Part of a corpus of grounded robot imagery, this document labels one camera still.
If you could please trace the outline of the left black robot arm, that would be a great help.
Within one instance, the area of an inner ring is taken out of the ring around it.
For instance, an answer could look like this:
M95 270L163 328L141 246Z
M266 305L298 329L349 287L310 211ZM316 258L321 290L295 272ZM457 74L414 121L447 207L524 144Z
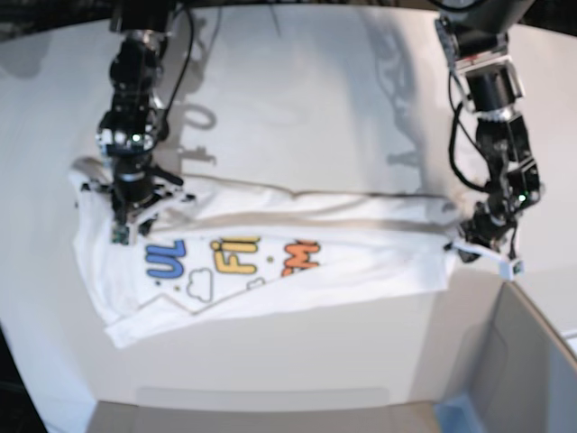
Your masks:
M524 212L544 195L527 126L517 102L525 95L509 53L509 30L531 8L530 1L435 1L435 30L449 70L449 87L461 100L452 107L449 162L459 181L485 195L450 243L464 263L481 257L499 265L512 281L524 271L518 252L518 229ZM466 178L456 164L456 136L461 113L477 120L473 147L489 173L480 185Z

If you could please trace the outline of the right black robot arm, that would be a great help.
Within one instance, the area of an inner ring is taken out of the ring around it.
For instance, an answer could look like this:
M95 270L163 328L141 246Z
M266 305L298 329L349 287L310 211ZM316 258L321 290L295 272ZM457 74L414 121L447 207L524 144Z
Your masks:
M193 40L189 5L179 1L117 1L111 32L123 35L109 67L111 104L96 128L100 160L81 158L71 178L82 193L109 206L109 240L130 245L146 236L160 212L193 197L184 180L163 169L153 153L169 137L169 114L176 97L162 102L157 94L172 24L185 16Z

